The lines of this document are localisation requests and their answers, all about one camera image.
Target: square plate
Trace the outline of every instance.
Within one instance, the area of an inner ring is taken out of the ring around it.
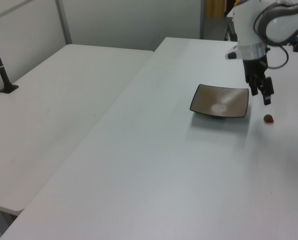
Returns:
[[[243,118],[248,110],[249,90],[200,84],[190,110],[221,118]]]

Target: white table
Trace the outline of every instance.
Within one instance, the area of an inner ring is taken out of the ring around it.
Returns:
[[[29,204],[151,55],[68,45],[0,93],[0,210]]]
[[[247,86],[233,45],[165,39],[1,240],[298,240],[298,53],[270,106],[189,111],[198,84]]]

